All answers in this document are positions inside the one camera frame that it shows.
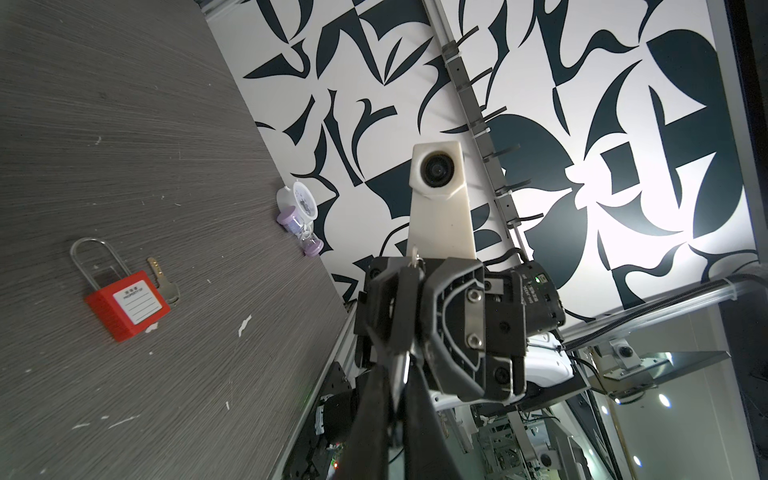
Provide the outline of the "small black padlock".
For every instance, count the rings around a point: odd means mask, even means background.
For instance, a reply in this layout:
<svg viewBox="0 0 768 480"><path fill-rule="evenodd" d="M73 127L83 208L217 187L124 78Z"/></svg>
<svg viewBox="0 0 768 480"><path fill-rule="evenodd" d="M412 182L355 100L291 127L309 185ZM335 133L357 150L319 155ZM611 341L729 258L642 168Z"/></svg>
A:
<svg viewBox="0 0 768 480"><path fill-rule="evenodd" d="M409 381L413 352L405 351L396 354L389 370L392 410L397 413L404 397L404 391Z"/></svg>

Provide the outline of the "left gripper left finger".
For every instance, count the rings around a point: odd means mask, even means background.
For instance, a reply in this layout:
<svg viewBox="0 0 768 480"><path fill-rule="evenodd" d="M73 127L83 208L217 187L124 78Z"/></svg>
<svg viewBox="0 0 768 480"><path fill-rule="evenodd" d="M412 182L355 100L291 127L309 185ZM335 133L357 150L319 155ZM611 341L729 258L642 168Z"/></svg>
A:
<svg viewBox="0 0 768 480"><path fill-rule="evenodd" d="M368 377L334 479L388 478L391 403L387 369L377 365Z"/></svg>

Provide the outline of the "small brass key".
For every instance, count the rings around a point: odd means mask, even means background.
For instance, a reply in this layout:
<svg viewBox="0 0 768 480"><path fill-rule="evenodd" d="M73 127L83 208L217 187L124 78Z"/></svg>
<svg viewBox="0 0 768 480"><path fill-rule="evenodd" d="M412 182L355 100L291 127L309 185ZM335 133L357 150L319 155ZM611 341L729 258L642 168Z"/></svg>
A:
<svg viewBox="0 0 768 480"><path fill-rule="evenodd" d="M166 277L158 261L154 257L148 257L147 263L155 275L159 294L170 307L174 307L180 301L180 290L178 285L171 282Z"/></svg>

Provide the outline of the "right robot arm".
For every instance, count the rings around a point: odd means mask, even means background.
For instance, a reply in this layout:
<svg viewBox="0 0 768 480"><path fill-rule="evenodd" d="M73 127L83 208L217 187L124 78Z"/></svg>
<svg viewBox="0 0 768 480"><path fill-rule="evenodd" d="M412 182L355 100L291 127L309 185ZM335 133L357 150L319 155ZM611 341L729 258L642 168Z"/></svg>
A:
<svg viewBox="0 0 768 480"><path fill-rule="evenodd" d="M411 358L436 410L513 405L574 373L559 338L565 312L549 275L530 261L491 271L479 260L378 257L358 294L354 362L366 370L396 332L396 302L406 300Z"/></svg>

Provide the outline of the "red padlock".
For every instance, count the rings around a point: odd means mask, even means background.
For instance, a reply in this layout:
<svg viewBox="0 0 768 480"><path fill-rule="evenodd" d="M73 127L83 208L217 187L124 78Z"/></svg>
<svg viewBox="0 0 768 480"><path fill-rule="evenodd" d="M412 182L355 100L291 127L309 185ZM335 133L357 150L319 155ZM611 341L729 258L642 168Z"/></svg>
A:
<svg viewBox="0 0 768 480"><path fill-rule="evenodd" d="M122 269L123 276L107 286L101 286L80 261L79 249L86 243L104 247ZM80 238L71 245L69 255L93 289L85 297L85 303L116 342L123 342L147 331L171 311L170 305L147 273L132 273L108 242L94 237Z"/></svg>

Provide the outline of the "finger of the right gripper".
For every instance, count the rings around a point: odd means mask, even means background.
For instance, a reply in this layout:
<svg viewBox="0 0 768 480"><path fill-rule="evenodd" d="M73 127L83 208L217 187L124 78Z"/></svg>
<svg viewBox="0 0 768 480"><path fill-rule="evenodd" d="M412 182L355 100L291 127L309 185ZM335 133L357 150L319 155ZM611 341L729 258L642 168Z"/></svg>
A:
<svg viewBox="0 0 768 480"><path fill-rule="evenodd" d="M428 258L419 340L428 388L460 399L496 399L485 351L485 269L478 260Z"/></svg>
<svg viewBox="0 0 768 480"><path fill-rule="evenodd" d="M355 364L391 365L416 342L423 270L405 257L378 257L369 264L358 295Z"/></svg>

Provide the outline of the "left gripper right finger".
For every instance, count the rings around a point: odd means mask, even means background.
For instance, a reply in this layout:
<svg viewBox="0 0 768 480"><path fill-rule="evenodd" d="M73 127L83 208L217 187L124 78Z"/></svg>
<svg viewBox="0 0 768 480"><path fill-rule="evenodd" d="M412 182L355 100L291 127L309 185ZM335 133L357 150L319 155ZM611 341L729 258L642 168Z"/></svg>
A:
<svg viewBox="0 0 768 480"><path fill-rule="evenodd" d="M441 430L422 370L412 367L404 390L405 478L462 478Z"/></svg>

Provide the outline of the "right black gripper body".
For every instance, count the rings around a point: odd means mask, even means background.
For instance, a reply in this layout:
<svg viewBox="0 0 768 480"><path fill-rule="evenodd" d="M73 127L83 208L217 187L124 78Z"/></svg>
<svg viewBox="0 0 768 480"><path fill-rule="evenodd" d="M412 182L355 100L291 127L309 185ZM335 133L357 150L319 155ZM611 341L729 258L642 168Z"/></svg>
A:
<svg viewBox="0 0 768 480"><path fill-rule="evenodd" d="M520 276L484 270L482 399L514 402L526 391L526 314Z"/></svg>

